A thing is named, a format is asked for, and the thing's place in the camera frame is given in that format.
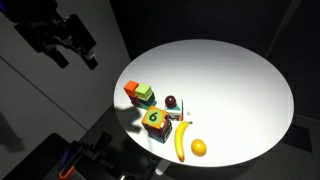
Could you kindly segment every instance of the dark background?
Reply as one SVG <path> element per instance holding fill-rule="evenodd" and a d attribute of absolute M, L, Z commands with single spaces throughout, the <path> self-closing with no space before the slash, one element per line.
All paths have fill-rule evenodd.
<path fill-rule="evenodd" d="M 283 74 L 295 99 L 296 114 L 320 119 L 319 1 L 110 2 L 131 60 L 156 46 L 177 40 L 212 39 L 233 43 L 265 57 Z M 292 8 L 293 4 L 298 5 L 297 8 Z M 293 14 L 292 18 L 288 18 L 288 14 Z M 280 27 L 286 28 L 278 33 Z"/>

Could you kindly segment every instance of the stacked blocks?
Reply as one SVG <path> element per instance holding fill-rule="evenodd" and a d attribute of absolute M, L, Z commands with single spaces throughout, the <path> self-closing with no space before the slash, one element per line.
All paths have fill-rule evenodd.
<path fill-rule="evenodd" d="M 169 115 L 165 110 L 150 106 L 142 119 L 143 127 L 148 131 L 150 138 L 165 143 L 172 131 Z"/>
<path fill-rule="evenodd" d="M 155 106 L 157 104 L 151 86 L 148 84 L 139 84 L 134 81 L 129 81 L 124 86 L 124 90 L 129 96 L 131 103 L 142 109 L 147 110 L 150 106 Z"/>
<path fill-rule="evenodd" d="M 176 99 L 174 96 L 168 96 L 165 99 L 165 110 L 170 120 L 183 121 L 183 101 Z"/>

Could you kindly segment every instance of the yellow banana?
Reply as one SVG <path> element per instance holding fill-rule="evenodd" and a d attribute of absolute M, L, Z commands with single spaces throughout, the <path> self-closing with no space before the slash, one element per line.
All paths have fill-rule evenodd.
<path fill-rule="evenodd" d="M 174 146 L 180 162 L 184 162 L 183 135 L 189 124 L 192 124 L 192 121 L 180 122 L 174 135 Z"/>

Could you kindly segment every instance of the white tabletop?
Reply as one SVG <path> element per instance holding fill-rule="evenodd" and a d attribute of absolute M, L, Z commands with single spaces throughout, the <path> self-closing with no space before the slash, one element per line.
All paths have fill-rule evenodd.
<path fill-rule="evenodd" d="M 184 119 L 193 122 L 184 135 L 185 162 L 174 147 L 179 122 L 172 122 L 162 144 L 150 139 L 141 124 L 146 110 L 137 108 L 139 118 L 127 117 L 125 110 L 133 105 L 123 87 L 129 80 L 151 85 L 159 108 L 168 95 L 183 99 Z M 140 146 L 171 162 L 200 167 L 234 165 L 270 150 L 287 132 L 294 109 L 288 83 L 273 65 L 247 49 L 212 40 L 168 43 L 136 58 L 117 81 L 114 106 Z M 141 130 L 131 131 L 133 126 Z M 191 151 L 196 138 L 207 145 L 203 157 Z"/>

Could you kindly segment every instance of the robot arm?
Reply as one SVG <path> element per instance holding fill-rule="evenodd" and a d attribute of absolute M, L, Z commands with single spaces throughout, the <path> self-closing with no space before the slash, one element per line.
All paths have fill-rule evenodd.
<path fill-rule="evenodd" d="M 16 23 L 15 29 L 32 46 L 52 58 L 61 68 L 69 62 L 57 46 L 71 49 L 93 70 L 97 65 L 93 47 L 96 45 L 79 17 L 62 18 L 55 0 L 0 0 L 0 11 Z"/>

